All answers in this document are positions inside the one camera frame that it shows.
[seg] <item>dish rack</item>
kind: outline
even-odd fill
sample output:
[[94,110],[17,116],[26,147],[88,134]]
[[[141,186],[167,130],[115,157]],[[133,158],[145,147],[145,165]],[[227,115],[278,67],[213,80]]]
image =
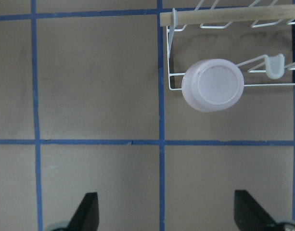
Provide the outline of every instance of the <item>dish rack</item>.
[[[173,57],[171,57],[172,42],[175,32],[182,32],[187,25],[199,25],[202,29],[225,29],[234,22],[249,22],[251,28],[274,26],[283,21],[287,25],[295,25],[295,4],[293,5],[276,5],[278,0],[273,0],[267,6],[256,6],[262,0],[255,0],[247,7],[237,8],[216,8],[219,0],[215,0],[208,10],[201,10],[205,0],[200,0],[193,11],[176,11],[160,14],[160,25],[166,26],[167,35],[167,70],[168,70],[168,86],[170,90],[181,90],[171,85],[171,77],[184,76],[185,73],[171,73],[173,65]],[[285,65],[285,57],[283,54],[276,56],[268,56],[263,54],[250,60],[246,60],[237,64],[237,67],[257,62],[262,62],[248,69],[249,73],[266,73],[271,79],[279,79],[284,75],[285,70],[295,70],[295,62]],[[295,83],[265,83],[265,84],[245,84],[245,87],[259,86],[294,86]]]

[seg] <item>wooden handle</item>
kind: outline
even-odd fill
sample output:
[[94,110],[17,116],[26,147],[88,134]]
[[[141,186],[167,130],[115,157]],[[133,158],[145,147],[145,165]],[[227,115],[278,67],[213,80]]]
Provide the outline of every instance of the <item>wooden handle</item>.
[[[295,19],[294,5],[256,6],[177,12],[178,26],[200,23]],[[160,26],[173,24],[173,13],[160,13]]]

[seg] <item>white wire rack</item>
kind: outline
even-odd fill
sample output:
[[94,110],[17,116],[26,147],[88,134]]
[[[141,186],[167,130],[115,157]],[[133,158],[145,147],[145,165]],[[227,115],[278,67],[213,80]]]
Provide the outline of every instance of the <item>white wire rack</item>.
[[[174,76],[184,76],[185,73],[171,73],[170,66],[172,66],[171,48],[175,32],[182,32],[185,30],[188,24],[182,24],[182,22],[191,22],[191,24],[198,24],[202,29],[225,29],[229,27],[233,22],[250,21],[250,19],[255,18],[255,20],[250,25],[251,28],[264,27],[264,26],[274,26],[282,23],[285,19],[287,25],[295,25],[295,5],[278,5],[276,3],[278,0],[273,0],[268,6],[256,6],[261,0],[253,1],[248,7],[240,8],[226,8],[226,9],[215,9],[219,0],[215,0],[210,10],[200,10],[205,0],[200,0],[194,11],[190,12],[177,12],[173,9],[172,13],[162,13],[163,15],[162,26],[165,26],[165,21],[169,26],[166,25],[167,34],[167,70],[168,70],[168,85],[170,90],[181,90],[181,88],[173,88],[171,86],[171,77]],[[268,23],[259,23],[262,20],[274,20]],[[279,79],[284,75],[286,70],[295,70],[295,62],[291,64],[284,64],[284,56],[278,54],[276,56],[268,56],[263,54],[259,57],[244,61],[237,64],[237,66],[246,65],[252,62],[257,62],[262,60],[259,65],[250,68],[247,72],[249,73],[266,73],[271,79]],[[293,86],[295,83],[267,83],[267,84],[245,84],[245,87],[259,87],[259,86]]]

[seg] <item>white cup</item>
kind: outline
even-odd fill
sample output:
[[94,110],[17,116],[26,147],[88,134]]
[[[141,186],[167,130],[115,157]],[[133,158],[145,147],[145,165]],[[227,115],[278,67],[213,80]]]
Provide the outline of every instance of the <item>white cup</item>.
[[244,90],[240,69],[225,59],[207,59],[193,64],[181,83],[182,95],[195,110],[214,112],[233,106]]

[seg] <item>grid square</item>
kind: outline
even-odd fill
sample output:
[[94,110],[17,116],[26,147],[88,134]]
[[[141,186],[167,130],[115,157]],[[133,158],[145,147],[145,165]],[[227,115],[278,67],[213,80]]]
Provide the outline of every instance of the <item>grid square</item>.
[[42,156],[46,230],[66,224],[88,192],[98,192],[99,231],[158,229],[157,146],[45,145]]
[[[184,8],[190,7],[195,8],[200,0],[163,0],[163,6],[165,8]],[[202,7],[211,7],[215,0],[205,0]],[[254,0],[220,0],[217,7],[227,7],[227,6],[248,6],[253,3]],[[262,0],[257,6],[269,5],[272,0]],[[279,0],[277,4],[292,4],[292,0]]]
[[33,139],[30,21],[0,22],[0,139]]
[[[224,30],[189,26],[174,35],[176,72],[185,72],[193,63],[222,58],[235,64],[263,54],[283,53],[285,63],[292,62],[292,34],[287,25],[251,29],[249,23],[235,23]],[[241,67],[246,84],[267,83],[265,73],[247,73]],[[293,87],[246,87],[231,108],[202,113],[192,109],[181,91],[170,91],[165,73],[166,139],[169,140],[292,140]],[[292,72],[273,81],[292,82]]]
[[0,15],[31,13],[31,0],[0,1]]
[[155,9],[157,0],[38,0],[38,13]]
[[0,230],[37,230],[34,149],[0,145]]
[[166,229],[233,230],[234,190],[291,219],[292,147],[166,147]]
[[154,15],[39,20],[41,137],[157,139],[156,25]]

